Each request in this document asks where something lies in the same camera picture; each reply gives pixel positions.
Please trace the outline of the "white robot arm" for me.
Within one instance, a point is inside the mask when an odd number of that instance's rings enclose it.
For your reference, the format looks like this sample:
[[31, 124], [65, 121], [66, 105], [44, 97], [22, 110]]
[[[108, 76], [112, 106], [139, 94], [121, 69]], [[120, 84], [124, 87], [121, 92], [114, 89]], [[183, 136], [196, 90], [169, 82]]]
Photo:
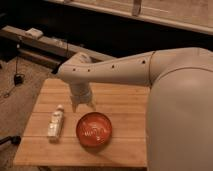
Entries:
[[148, 171], [213, 171], [213, 51], [178, 48], [98, 63], [78, 52], [57, 76], [74, 106], [92, 103], [91, 82], [149, 87]]

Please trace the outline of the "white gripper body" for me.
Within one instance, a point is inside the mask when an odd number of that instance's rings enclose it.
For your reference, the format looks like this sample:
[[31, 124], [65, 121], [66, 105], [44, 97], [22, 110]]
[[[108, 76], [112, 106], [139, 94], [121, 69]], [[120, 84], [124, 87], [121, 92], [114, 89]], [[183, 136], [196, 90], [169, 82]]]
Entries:
[[87, 104], [91, 101], [92, 91], [88, 83], [70, 84], [69, 88], [73, 104]]

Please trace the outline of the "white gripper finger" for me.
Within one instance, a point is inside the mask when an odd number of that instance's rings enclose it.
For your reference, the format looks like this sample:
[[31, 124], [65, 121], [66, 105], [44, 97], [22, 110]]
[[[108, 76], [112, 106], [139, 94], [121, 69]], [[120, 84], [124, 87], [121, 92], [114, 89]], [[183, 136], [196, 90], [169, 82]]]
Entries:
[[96, 107], [95, 107], [95, 105], [93, 104], [93, 102], [89, 102], [88, 104], [87, 104], [92, 110], [96, 110]]
[[78, 106], [78, 105], [76, 105], [76, 104], [72, 104], [72, 111], [73, 111], [74, 113], [76, 113], [76, 111], [77, 111], [77, 106]]

